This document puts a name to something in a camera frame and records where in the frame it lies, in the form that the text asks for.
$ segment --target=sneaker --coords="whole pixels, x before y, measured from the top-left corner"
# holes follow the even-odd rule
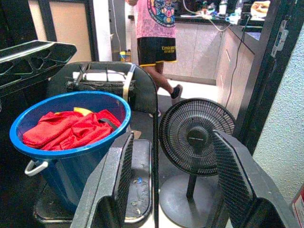
[[[174,91],[171,94],[171,102],[172,105],[175,105],[176,103],[178,103],[181,99],[181,93],[182,93],[182,86],[181,85],[177,85],[176,87],[174,87]]]
[[[160,110],[158,110],[158,115],[157,115],[158,118],[159,118],[161,115],[162,115],[162,114],[161,114]]]

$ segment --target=fan base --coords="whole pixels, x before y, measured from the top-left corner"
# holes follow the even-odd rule
[[[197,178],[192,199],[187,199],[189,175],[168,179],[161,187],[160,205],[164,214],[174,223],[187,228],[206,225],[217,188],[218,177]]]

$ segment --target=person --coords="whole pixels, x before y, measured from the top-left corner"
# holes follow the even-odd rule
[[[173,88],[169,84],[163,66],[164,62],[176,62],[173,2],[176,0],[125,1],[134,6],[139,66],[151,75],[157,90],[161,87],[169,92],[174,105],[180,101],[182,86]]]

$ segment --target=electric fan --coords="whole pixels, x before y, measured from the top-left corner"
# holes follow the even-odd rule
[[[232,135],[234,126],[234,117],[224,107],[206,99],[183,100],[162,118],[162,150],[175,166],[190,174],[172,177],[161,187],[161,208],[176,224],[205,227],[217,183],[212,188],[210,178],[196,177],[217,175],[212,131]]]

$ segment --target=black shorts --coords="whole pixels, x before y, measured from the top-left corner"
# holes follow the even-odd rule
[[[143,37],[137,39],[140,67],[156,63],[176,62],[175,38]]]

